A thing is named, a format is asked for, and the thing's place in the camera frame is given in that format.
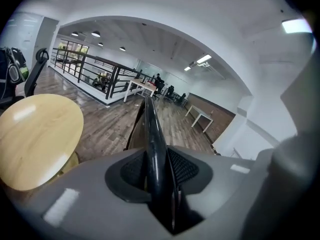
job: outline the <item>desk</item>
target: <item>desk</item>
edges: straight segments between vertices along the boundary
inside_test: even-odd
[[[182,101],[181,106],[184,107],[184,106],[186,105],[187,101],[188,101],[188,99],[187,99],[187,98],[184,98],[183,101]]]
[[[27,191],[48,182],[72,160],[84,117],[72,100],[39,94],[20,100],[0,117],[0,177]]]
[[[209,120],[210,120],[210,122],[208,123],[208,125],[206,126],[206,128],[204,128],[204,130],[203,130],[203,133],[209,128],[209,126],[212,124],[212,122],[214,121],[209,115],[207,115],[205,112],[203,112],[200,108],[198,108],[198,107],[196,107],[196,106],[194,106],[194,105],[191,105],[191,107],[189,108],[189,110],[188,110],[188,112],[185,114],[185,117],[189,114],[189,112],[190,112],[190,110],[191,109],[194,109],[194,110],[196,110],[198,113],[199,113],[199,115],[197,116],[197,118],[194,120],[194,122],[193,122],[193,124],[191,125],[191,127],[194,127],[195,126],[195,124],[196,124],[196,122],[199,120],[199,118],[201,117],[201,116],[204,116],[205,118],[208,118]]]
[[[155,87],[151,83],[148,83],[148,82],[147,83],[142,83],[141,79],[133,79],[133,80],[131,80],[129,82],[129,86],[128,86],[128,89],[125,92],[125,96],[124,96],[123,102],[126,102],[126,100],[127,100],[127,96],[128,96],[129,91],[130,91],[131,84],[136,84],[137,85],[136,86],[136,90],[138,89],[138,86],[141,86],[142,87],[142,91],[144,91],[144,89],[147,89],[147,90],[151,91],[150,97],[152,97],[152,95],[154,95],[154,92],[157,89],[157,87]]]

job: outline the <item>chair backrest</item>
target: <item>chair backrest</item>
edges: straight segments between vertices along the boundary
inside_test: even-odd
[[[35,88],[36,88],[36,81],[44,68],[45,64],[47,63],[49,59],[49,54],[46,51],[47,48],[42,48],[37,51],[35,58],[36,58],[36,64],[34,65],[31,73],[29,74],[29,77],[25,81],[24,85],[24,94],[26,97],[34,95]]]
[[[157,94],[161,93],[162,88],[165,86],[164,83],[158,82],[156,87],[158,88],[158,90],[156,91]]]

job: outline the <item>table leg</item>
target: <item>table leg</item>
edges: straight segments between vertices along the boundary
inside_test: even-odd
[[[61,172],[65,174],[66,172],[68,172],[72,168],[76,167],[77,165],[79,165],[78,156],[77,156],[76,152],[73,152],[72,155],[70,156],[69,160],[66,162],[64,167],[61,169]]]
[[[192,105],[190,106],[188,112],[185,114],[185,117],[189,114],[190,110],[192,109]]]
[[[199,120],[199,118],[201,117],[201,114],[199,114],[196,119],[194,120],[193,124],[191,125],[191,127],[194,127],[196,122]]]
[[[138,91],[138,87],[139,87],[139,85],[136,84],[136,88],[135,88],[135,93],[134,93],[134,95],[136,95],[136,93],[137,93],[137,91]]]
[[[129,82],[129,85],[128,85],[128,89],[126,89],[123,102],[126,102],[126,100],[127,100],[127,96],[128,96],[129,90],[130,90],[130,88],[131,88],[131,84],[132,84],[132,82],[130,81],[130,82]]]
[[[208,125],[206,126],[206,128],[204,128],[203,133],[209,128],[209,126],[212,124],[213,120],[211,120]]]

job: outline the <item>ceiling beam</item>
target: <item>ceiling beam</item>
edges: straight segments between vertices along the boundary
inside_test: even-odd
[[[103,24],[103,23],[100,22],[100,21],[96,21],[95,23],[99,26],[100,29],[102,29],[102,31],[101,31],[102,33],[106,33],[106,32],[112,33],[114,37],[116,37],[116,38],[118,38],[118,39],[121,38],[121,37],[117,34],[117,32],[114,31],[114,30],[110,27],[110,25],[107,24],[106,22]]]
[[[156,46],[160,53],[164,52],[164,31],[161,28],[155,28],[156,31]]]
[[[136,32],[138,33],[138,36],[140,37],[140,39],[143,41],[143,44],[149,46],[150,43],[148,42],[148,38],[146,36],[146,33],[142,29],[143,27],[144,26],[141,23],[136,22],[134,24],[134,28],[135,28]]]
[[[180,36],[176,37],[176,41],[173,45],[171,59],[174,60],[180,53],[182,46],[184,45],[185,40]]]
[[[130,41],[137,43],[137,39],[134,35],[132,35],[122,24],[121,21],[114,21],[114,27],[122,32]]]

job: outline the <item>person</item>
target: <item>person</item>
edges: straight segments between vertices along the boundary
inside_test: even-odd
[[[101,78],[101,85],[102,85],[101,91],[104,92],[106,90],[106,84],[107,84],[107,79],[103,76]]]
[[[159,74],[159,73],[156,74],[156,78],[155,78],[155,80],[154,80],[155,86],[157,86],[158,83],[161,83],[161,77],[160,77],[160,74]]]
[[[97,86],[97,83],[98,83],[98,78],[96,77],[93,82],[92,82],[92,86],[93,87],[96,87]]]

